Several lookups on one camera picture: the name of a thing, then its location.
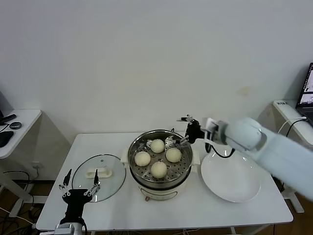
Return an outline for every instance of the white cable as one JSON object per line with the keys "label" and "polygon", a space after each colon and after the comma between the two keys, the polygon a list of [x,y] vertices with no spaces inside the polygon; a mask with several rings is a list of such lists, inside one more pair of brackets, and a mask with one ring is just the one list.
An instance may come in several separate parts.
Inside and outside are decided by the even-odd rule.
{"label": "white cable", "polygon": [[301,119],[307,119],[307,117],[298,117],[298,118],[292,118],[288,119],[287,121],[284,122],[284,124],[280,127],[278,134],[281,132],[281,130],[284,128],[284,126],[289,122],[289,121],[294,121],[294,120],[301,120]]}
{"label": "white cable", "polygon": [[187,234],[189,234],[188,232],[194,232],[194,231],[198,231],[199,229],[194,229],[194,230],[185,230],[187,232]]}
{"label": "white cable", "polygon": [[[10,212],[9,212],[9,211],[7,211],[7,210],[5,210],[5,209],[3,209],[3,208],[1,208],[1,207],[0,207],[0,209],[10,214]],[[28,221],[27,219],[24,219],[24,218],[19,217],[19,216],[16,216],[16,217],[17,217],[17,218],[20,218],[20,219],[22,219],[22,220],[25,220],[26,222],[30,223],[31,225],[35,225],[34,223],[32,223],[32,222]]]}

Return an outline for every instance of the white plate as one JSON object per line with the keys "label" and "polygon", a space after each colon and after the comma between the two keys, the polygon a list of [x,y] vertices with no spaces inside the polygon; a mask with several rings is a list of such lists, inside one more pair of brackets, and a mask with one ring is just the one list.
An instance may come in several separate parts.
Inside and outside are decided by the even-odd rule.
{"label": "white plate", "polygon": [[[220,154],[226,150],[222,145],[214,147]],[[251,200],[261,187],[252,160],[241,156],[237,151],[230,158],[224,159],[212,150],[202,161],[201,174],[212,192],[230,202]]]}

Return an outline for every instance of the white desk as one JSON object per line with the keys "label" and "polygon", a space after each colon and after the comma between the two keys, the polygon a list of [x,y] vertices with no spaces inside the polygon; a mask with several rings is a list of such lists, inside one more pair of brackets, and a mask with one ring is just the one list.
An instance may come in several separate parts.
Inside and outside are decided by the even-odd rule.
{"label": "white desk", "polygon": [[8,121],[6,123],[11,124],[15,121],[19,121],[22,123],[22,127],[18,130],[11,130],[9,127],[5,129],[5,131],[14,131],[13,137],[10,139],[9,143],[0,148],[0,159],[7,158],[16,148],[16,146],[21,142],[23,137],[27,134],[29,129],[33,126],[35,121],[40,117],[40,110],[23,110],[23,109],[15,109],[15,110],[4,110],[3,115],[8,116],[11,114],[16,114],[16,119]]}
{"label": "white desk", "polygon": [[[14,135],[8,142],[8,144],[2,148],[0,148],[0,159],[4,159],[10,156],[10,154],[14,151],[16,146],[21,142],[23,137],[26,135],[26,133],[29,131],[29,129],[32,127],[32,125],[35,123],[35,121],[40,117],[41,111],[40,110],[3,110],[2,111],[4,116],[8,116],[10,114],[16,114],[16,119],[13,119],[11,121],[8,121],[6,123],[10,124],[15,121],[19,121],[22,123],[22,127],[18,130],[13,130]],[[23,164],[23,166],[27,169],[28,173],[31,176],[35,176],[35,170],[31,167],[31,165],[27,162],[23,161],[23,158],[19,159],[19,162]],[[23,201],[24,203],[31,203],[32,202],[32,196],[28,194],[30,190],[32,189],[32,185],[29,185],[27,187],[27,191],[24,191],[20,186],[18,186],[16,183],[14,183],[9,177],[7,177],[6,174],[3,174],[4,170],[2,167],[0,167],[0,192],[3,190],[3,188],[7,188],[12,193],[17,195],[20,199],[16,202],[14,205],[10,216],[14,217],[20,210]],[[45,201],[45,198],[41,196],[34,196],[34,202],[35,203],[42,203]]]}
{"label": "white desk", "polygon": [[[62,200],[58,184],[63,182],[69,169],[72,168],[72,172],[75,172],[81,163],[97,154],[120,157],[123,150],[128,149],[139,135],[140,133],[79,134],[46,201],[36,224],[37,229],[54,230],[64,217],[67,205]],[[206,155],[203,140],[197,140],[192,146],[198,150],[202,160]],[[105,201],[87,203],[83,218],[89,231],[260,225],[258,230],[249,234],[255,234],[268,224],[292,221],[292,214],[271,175],[259,167],[257,170],[261,179],[259,194],[245,203],[231,203],[213,194],[201,179],[200,172],[191,173],[185,191],[177,197],[167,201],[146,202],[128,169],[121,189]]]}
{"label": "white desk", "polygon": [[[274,108],[282,115],[284,120],[302,117],[295,109],[296,104],[296,100],[276,100],[273,102]],[[313,148],[313,128],[310,124],[306,121],[297,122],[293,126],[293,130],[295,130],[296,134],[307,147]]]}

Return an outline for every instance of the laptop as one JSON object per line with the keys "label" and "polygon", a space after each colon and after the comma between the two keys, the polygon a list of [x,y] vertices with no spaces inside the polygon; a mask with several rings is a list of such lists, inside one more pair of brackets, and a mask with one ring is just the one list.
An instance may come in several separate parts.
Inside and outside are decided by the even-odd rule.
{"label": "laptop", "polygon": [[307,117],[309,123],[313,125],[313,63],[310,63],[309,71],[295,109],[301,115]]}

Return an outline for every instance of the pot handle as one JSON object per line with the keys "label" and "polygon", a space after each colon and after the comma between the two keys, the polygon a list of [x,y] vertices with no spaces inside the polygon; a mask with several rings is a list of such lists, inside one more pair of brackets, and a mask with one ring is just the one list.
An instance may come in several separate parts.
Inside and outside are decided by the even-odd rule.
{"label": "pot handle", "polygon": [[198,165],[200,165],[199,153],[197,150],[192,150],[192,163],[191,163],[191,172],[198,172]]}
{"label": "pot handle", "polygon": [[128,150],[124,149],[123,153],[122,153],[122,157],[121,157],[121,163],[124,164],[124,168],[128,168],[129,167],[129,163],[128,163]]}

